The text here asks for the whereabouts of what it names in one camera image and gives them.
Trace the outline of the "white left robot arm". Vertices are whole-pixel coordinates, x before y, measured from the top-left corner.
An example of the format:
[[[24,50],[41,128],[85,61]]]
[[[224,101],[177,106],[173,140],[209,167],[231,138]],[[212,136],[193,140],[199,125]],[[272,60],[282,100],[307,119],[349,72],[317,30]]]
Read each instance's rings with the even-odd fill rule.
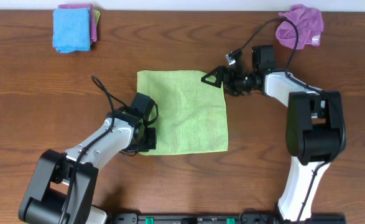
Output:
[[[105,223],[93,206],[99,171],[119,152],[156,148],[156,131],[146,116],[108,116],[83,142],[65,152],[46,150],[36,164],[18,211],[26,223]]]

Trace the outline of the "folded light green cloth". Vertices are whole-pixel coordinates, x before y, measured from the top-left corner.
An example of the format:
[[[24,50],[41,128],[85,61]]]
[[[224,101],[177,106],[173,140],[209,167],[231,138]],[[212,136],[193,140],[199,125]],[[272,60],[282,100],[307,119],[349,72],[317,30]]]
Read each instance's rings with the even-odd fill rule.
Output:
[[[93,15],[94,15],[94,19],[95,19],[95,25],[97,26],[101,13],[100,13],[99,10],[94,9],[93,10]]]

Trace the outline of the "green microfiber cloth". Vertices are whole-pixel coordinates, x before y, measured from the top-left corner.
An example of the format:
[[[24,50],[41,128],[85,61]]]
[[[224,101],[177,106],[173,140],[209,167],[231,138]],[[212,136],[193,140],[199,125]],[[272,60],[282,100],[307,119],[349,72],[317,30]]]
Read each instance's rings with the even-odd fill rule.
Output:
[[[137,91],[157,103],[156,149],[150,156],[225,152],[228,122],[223,90],[201,81],[198,70],[137,73]]]

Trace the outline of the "folded pink cloth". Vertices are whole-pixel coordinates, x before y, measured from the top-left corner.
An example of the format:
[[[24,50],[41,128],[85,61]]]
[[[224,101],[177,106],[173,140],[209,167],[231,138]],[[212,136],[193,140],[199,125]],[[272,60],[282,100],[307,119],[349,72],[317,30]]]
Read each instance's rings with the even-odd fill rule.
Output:
[[[95,25],[95,19],[93,15],[93,5],[90,3],[86,4],[60,4],[58,5],[59,9],[80,9],[80,8],[89,8],[90,9],[90,40],[91,43],[97,41],[97,26]]]

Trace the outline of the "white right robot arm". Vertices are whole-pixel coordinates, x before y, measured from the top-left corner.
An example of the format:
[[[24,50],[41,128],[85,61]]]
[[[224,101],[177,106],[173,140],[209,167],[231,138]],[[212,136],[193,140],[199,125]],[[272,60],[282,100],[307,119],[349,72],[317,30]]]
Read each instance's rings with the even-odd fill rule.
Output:
[[[312,202],[321,178],[344,150],[346,128],[341,95],[307,85],[284,70],[238,73],[216,67],[201,78],[233,96],[259,90],[287,107],[285,141],[291,164],[276,214],[268,223],[336,223],[341,217],[312,215]]]

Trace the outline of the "folded blue cloth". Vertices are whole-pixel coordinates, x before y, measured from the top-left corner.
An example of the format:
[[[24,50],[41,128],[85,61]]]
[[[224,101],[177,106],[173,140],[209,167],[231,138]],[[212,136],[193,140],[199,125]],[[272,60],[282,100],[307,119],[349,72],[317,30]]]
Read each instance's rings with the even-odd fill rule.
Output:
[[[90,51],[90,8],[55,9],[52,43],[62,54]]]

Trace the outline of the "crumpled purple cloth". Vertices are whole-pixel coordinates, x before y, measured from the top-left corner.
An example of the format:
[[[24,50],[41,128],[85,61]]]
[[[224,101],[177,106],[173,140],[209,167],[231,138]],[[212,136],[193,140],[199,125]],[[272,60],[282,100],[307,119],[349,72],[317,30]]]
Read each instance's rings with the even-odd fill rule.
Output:
[[[297,27],[297,50],[302,50],[306,45],[320,46],[324,22],[319,9],[296,4],[291,6],[289,12],[280,12],[279,16],[292,21]],[[287,21],[278,26],[275,36],[281,45],[290,49],[294,47],[296,41],[295,29]]]

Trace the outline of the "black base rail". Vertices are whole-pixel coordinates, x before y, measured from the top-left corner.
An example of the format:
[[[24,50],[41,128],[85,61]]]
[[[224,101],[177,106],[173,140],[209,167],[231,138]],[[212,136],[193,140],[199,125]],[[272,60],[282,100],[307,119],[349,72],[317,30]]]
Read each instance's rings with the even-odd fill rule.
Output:
[[[277,215],[247,213],[243,215],[109,215],[106,224],[346,224],[343,215],[313,215],[309,220],[291,222]]]

